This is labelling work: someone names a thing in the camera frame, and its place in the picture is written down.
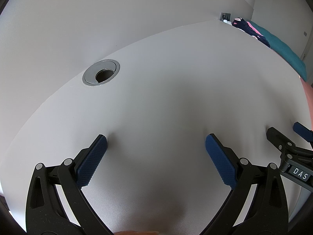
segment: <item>teal fabric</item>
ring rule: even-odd
[[[289,48],[289,46],[278,39],[275,35],[271,34],[269,31],[256,23],[249,21],[251,25],[262,34],[267,41],[270,43],[271,49],[280,54],[295,71],[306,81],[306,65],[300,58]]]

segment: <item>blue gripper pad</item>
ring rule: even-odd
[[[307,142],[313,142],[313,132],[306,128],[304,125],[300,124],[299,122],[296,122],[294,123],[293,129],[294,132],[299,134]]]
[[[229,185],[231,189],[234,189],[237,185],[236,169],[212,134],[207,136],[205,140],[205,148],[224,184]]]
[[[78,167],[75,168],[78,188],[81,189],[83,186],[88,185],[107,147],[106,137],[99,135],[89,148],[83,149],[84,152],[78,154],[80,160],[77,163]]]

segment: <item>teal cushion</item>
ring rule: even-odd
[[[295,71],[306,81],[306,65],[303,61],[289,48],[289,46],[282,42],[275,35],[271,34],[269,31],[264,29],[261,26],[258,26],[256,23],[249,21],[251,25],[262,34],[267,41],[270,43],[271,49],[276,51],[281,55]]]

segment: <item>pink strap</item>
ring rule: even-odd
[[[262,34],[260,34],[260,32],[258,30],[256,30],[251,24],[249,21],[247,21],[248,25],[253,29],[253,31],[255,31],[257,34],[263,36]]]

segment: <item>human hand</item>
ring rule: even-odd
[[[158,235],[157,231],[119,231],[115,235]]]

